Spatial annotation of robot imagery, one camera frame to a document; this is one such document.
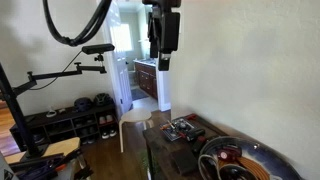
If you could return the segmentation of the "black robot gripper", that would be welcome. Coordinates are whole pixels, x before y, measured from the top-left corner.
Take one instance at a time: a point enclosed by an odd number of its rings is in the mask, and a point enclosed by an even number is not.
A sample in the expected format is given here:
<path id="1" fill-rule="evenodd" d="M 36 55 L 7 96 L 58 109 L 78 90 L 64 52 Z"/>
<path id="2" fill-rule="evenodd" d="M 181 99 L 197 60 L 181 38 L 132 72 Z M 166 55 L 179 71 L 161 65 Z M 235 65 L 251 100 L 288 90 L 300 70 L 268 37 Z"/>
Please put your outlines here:
<path id="1" fill-rule="evenodd" d="M 151 5 L 148 13 L 148 39 L 150 57 L 158 59 L 158 70 L 168 71 L 171 53 L 178 50 L 180 13 L 173 8 L 181 6 L 181 0 L 142 0 Z"/>

